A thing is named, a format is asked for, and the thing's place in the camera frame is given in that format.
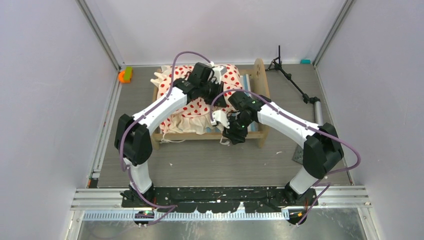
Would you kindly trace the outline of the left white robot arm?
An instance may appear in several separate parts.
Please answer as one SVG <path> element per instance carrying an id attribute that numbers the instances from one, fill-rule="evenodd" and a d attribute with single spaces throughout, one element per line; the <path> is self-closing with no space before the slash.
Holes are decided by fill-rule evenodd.
<path id="1" fill-rule="evenodd" d="M 148 207 L 154 199 L 148 168 L 148 159 L 153 152 L 152 134 L 175 111 L 192 101 L 202 98 L 210 105 L 224 90 L 221 78 L 226 72 L 225 66 L 198 62 L 187 75 L 170 82 L 164 95 L 147 108 L 134 115 L 123 114 L 118 119 L 114 146 L 123 170 L 130 175 L 134 200 L 141 207 Z"/>

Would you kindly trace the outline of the wooden pet bed frame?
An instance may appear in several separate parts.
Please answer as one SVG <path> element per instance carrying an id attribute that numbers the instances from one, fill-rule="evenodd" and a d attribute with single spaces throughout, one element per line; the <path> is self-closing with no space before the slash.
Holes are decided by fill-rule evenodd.
<path id="1" fill-rule="evenodd" d="M 234 86 L 239 86 L 264 97 L 270 97 L 268 80 L 264 62 L 257 58 L 251 69 L 239 69 L 233 64 L 228 64 L 227 69 L 235 69 L 238 82 Z M 156 101 L 166 94 L 166 89 L 170 85 L 171 66 L 164 65 L 154 73 L 155 78 L 150 80 L 154 84 L 153 100 Z M 208 111 L 201 111 L 198 108 L 172 114 L 166 121 L 167 127 L 162 123 L 152 134 L 151 142 L 153 148 L 158 150 L 160 143 L 179 143 L 191 140 L 217 140 L 222 137 L 221 126 L 211 126 Z"/>

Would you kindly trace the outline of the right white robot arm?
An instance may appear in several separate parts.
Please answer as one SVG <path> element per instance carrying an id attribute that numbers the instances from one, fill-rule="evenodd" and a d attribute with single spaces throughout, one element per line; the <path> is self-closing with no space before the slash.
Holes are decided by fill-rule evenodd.
<path id="1" fill-rule="evenodd" d="M 292 139 L 303 150 L 302 168 L 284 187 L 285 198 L 299 205 L 306 192 L 344 158 L 337 131 L 330 123 L 319 125 L 304 120 L 272 102 L 269 98 L 244 89 L 230 89 L 229 103 L 234 113 L 215 110 L 211 124 L 221 124 L 222 135 L 234 145 L 243 143 L 252 122 L 271 127 Z"/>

